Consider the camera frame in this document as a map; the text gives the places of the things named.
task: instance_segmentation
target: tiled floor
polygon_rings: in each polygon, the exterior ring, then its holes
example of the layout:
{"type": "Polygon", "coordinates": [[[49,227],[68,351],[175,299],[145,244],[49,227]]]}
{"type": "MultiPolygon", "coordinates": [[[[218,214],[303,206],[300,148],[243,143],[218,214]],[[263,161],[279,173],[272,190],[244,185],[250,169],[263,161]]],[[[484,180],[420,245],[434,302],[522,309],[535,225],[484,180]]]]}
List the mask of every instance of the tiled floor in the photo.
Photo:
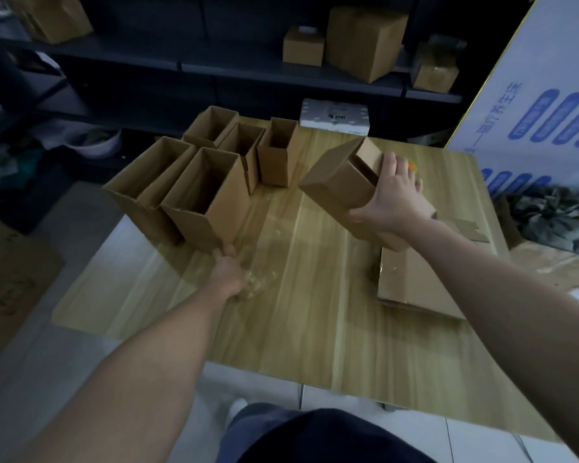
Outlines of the tiled floor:
{"type": "MultiPolygon", "coordinates": [[[[0,354],[0,461],[37,433],[117,342],[49,325],[54,305],[120,218],[99,186],[77,183],[34,234],[66,261],[60,277],[0,354]]],[[[169,461],[208,463],[216,458],[225,413],[237,397],[298,409],[301,385],[206,364],[195,403],[169,461]]],[[[416,411],[384,411],[370,399],[304,387],[302,409],[335,407],[395,433],[438,463],[527,463],[514,436],[416,411]]],[[[563,445],[523,437],[534,463],[576,463],[563,445]]]]}

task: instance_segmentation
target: hand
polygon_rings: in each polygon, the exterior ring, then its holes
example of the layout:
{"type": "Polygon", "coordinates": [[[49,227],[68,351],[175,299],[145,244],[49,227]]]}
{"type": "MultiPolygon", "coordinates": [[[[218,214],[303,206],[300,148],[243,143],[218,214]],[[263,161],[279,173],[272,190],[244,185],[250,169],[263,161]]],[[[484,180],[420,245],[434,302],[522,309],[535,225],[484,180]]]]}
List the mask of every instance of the hand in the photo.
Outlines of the hand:
{"type": "Polygon", "coordinates": [[[208,279],[208,286],[226,299],[237,295],[244,287],[244,273],[236,260],[236,249],[232,245],[226,245],[223,247],[223,253],[215,249],[212,256],[216,265],[208,279]]]}
{"type": "Polygon", "coordinates": [[[347,216],[377,232],[403,237],[417,220],[429,219],[433,214],[435,209],[422,194],[422,179],[416,179],[408,160],[385,152],[373,198],[362,208],[349,210],[347,216]]]}

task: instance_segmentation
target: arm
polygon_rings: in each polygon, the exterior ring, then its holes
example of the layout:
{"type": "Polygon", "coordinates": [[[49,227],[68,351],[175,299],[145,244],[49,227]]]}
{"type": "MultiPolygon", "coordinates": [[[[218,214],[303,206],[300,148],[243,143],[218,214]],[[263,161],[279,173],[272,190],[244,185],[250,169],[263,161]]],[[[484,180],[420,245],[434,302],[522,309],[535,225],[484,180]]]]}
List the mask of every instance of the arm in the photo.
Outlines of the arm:
{"type": "Polygon", "coordinates": [[[408,161],[386,154],[357,222],[404,238],[431,265],[502,370],[579,456],[579,300],[428,218],[408,161]]]}
{"type": "Polygon", "coordinates": [[[161,462],[185,426],[225,301],[244,279],[233,248],[204,287],[103,360],[24,449],[27,462],[161,462]]]}

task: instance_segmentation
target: foot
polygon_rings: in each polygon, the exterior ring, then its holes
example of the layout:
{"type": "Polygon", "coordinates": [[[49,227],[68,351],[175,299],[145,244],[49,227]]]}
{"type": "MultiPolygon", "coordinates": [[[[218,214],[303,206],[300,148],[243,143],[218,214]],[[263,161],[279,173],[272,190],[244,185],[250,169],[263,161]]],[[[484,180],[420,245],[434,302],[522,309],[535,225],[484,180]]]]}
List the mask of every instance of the foot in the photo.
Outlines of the foot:
{"type": "Polygon", "coordinates": [[[240,413],[248,404],[246,399],[238,398],[230,405],[230,410],[227,412],[227,417],[225,418],[225,430],[230,426],[236,414],[240,413]]]}

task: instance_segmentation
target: table surface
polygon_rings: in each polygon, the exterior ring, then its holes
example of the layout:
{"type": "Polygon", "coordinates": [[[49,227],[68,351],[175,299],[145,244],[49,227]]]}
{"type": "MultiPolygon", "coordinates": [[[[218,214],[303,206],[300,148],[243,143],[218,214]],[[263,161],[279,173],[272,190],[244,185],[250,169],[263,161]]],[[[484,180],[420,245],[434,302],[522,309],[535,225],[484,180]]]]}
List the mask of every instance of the table surface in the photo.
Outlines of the table surface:
{"type": "MultiPolygon", "coordinates": [[[[263,125],[241,117],[241,122],[263,125]]],[[[380,304],[375,253],[298,189],[327,150],[355,136],[298,128],[289,189],[259,185],[236,239],[252,281],[216,325],[208,359],[524,435],[556,436],[463,320],[380,304]]],[[[508,250],[473,156],[383,139],[417,164],[440,217],[475,221],[508,250]]],[[[124,340],[201,286],[212,257],[147,240],[123,217],[55,308],[58,325],[124,340]]]]}

